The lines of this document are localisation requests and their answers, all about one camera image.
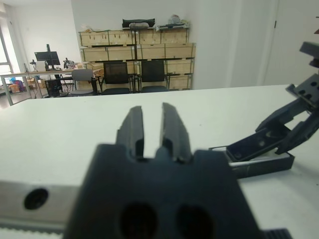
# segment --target ceiling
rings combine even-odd
[[[56,4],[57,1],[70,1],[70,0],[0,0],[1,2],[11,6],[25,6],[37,3],[49,3]]]

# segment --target office desk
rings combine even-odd
[[[1,81],[2,81],[2,84],[4,86],[5,94],[6,94],[6,97],[8,98],[9,104],[10,104],[10,106],[12,106],[13,102],[11,99],[11,95],[9,93],[8,86],[6,85],[5,78],[23,77],[23,82],[25,84],[26,91],[28,92],[29,97],[31,98],[31,91],[30,91],[28,82],[26,80],[26,77],[68,74],[68,73],[71,73],[72,71],[73,71],[73,69],[67,69],[67,70],[61,70],[61,71],[37,71],[37,72],[32,71],[32,72],[14,73],[14,74],[8,74],[8,75],[1,75]],[[36,83],[36,86],[38,87],[38,89],[40,89],[38,81],[35,81],[35,83]]]
[[[154,157],[160,145],[163,102],[176,106],[192,152],[228,145],[254,133],[270,113],[294,99],[285,87],[27,100],[0,112],[0,180],[80,185],[96,146],[115,143],[134,106],[143,110],[146,157]],[[295,117],[288,127],[306,116]],[[319,132],[291,151],[296,157],[291,170],[239,180],[260,228],[288,228],[294,239],[318,238],[318,142]],[[60,237],[0,230],[0,238]]]

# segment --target chair backrest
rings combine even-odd
[[[164,61],[142,61],[142,82],[160,82],[164,80]]]
[[[79,69],[72,71],[72,78],[75,81],[91,81],[91,78],[93,77],[93,71],[90,69]]]
[[[104,62],[105,84],[126,84],[129,82],[126,62]]]

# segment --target stacked wooden box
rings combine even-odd
[[[195,43],[188,43],[188,29],[136,32],[137,58],[135,61],[135,36],[130,30],[80,32],[82,61],[97,75],[103,75],[103,62],[126,61],[128,72],[139,74],[143,60],[164,60],[165,72],[180,74],[170,78],[170,89],[190,89],[194,71]]]

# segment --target black office chair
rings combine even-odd
[[[163,82],[165,86],[145,86],[142,87],[142,93],[164,92],[168,91],[168,80],[164,71],[164,61],[142,61],[142,82]]]
[[[130,75],[126,62],[104,62],[105,84],[130,84],[130,88],[110,88],[103,91],[103,83],[100,85],[102,95],[121,95],[131,91]]]

